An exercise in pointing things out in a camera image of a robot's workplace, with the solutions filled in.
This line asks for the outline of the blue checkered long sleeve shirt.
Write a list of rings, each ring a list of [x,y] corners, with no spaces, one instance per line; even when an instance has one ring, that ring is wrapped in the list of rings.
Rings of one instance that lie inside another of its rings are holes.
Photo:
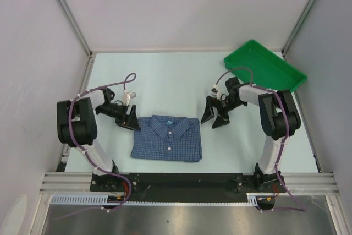
[[[200,162],[202,144],[197,118],[153,115],[138,119],[130,157],[172,162]]]

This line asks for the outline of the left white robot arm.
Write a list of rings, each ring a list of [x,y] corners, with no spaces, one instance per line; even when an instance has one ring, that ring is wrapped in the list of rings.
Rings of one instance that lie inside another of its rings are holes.
[[[124,90],[122,100],[114,102],[115,93],[110,88],[87,91],[76,99],[57,103],[57,133],[61,143],[78,148],[93,167],[93,174],[103,176],[102,184],[111,191],[122,183],[118,169],[97,140],[95,116],[102,114],[113,118],[119,127],[140,130],[136,105],[130,105],[136,93]]]

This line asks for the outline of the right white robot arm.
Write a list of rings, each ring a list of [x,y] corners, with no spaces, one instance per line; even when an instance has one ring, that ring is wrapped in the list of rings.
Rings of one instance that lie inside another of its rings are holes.
[[[250,83],[240,83],[237,77],[225,82],[227,94],[215,84],[212,96],[206,97],[201,123],[215,119],[212,128],[230,123],[229,112],[248,104],[259,108],[261,127],[266,135],[263,152],[252,176],[238,183],[249,183],[261,192],[274,191],[283,183],[280,177],[281,159],[288,139],[301,126],[301,119],[289,90],[272,90]]]

